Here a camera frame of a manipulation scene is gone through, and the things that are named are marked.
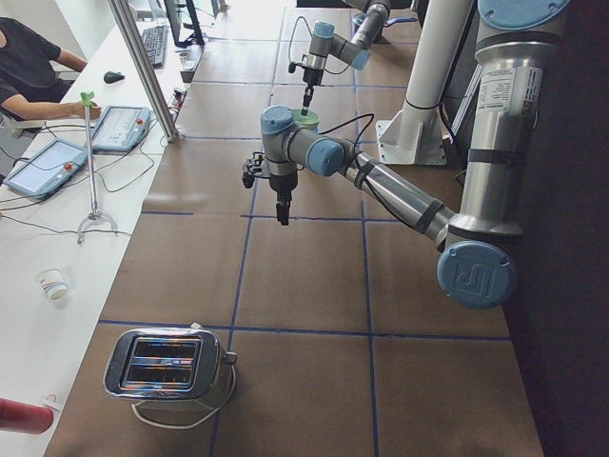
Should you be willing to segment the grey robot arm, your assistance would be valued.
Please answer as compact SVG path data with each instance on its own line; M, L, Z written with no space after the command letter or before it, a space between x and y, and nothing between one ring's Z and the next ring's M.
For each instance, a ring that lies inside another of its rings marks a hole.
M314 88L322 84L326 60L332 55L355 70L362 70L369 58L369 49L375 38L382 32L389 19L391 5L386 0L345 1L345 3L364 14L362 23L350 39L343 38L335 27L323 21L317 21L311 33L308 52L300 62L291 62L289 71L296 67L304 70L304 90L301 115L307 115L313 98Z
M517 285L516 266L503 248L521 236L522 172L543 71L560 45L567 12L564 1L430 2L403 107L377 126L378 157L301 126L291 109L273 106L261 114L264 148L244 163L244 185L265 179L277 195L277 219L286 224L299 169L341 174L434 241L441 252L438 281L448 297L468 308L503 304ZM461 207L453 211L393 166L442 163L436 112L472 15L479 16L480 80L472 84L478 101Z

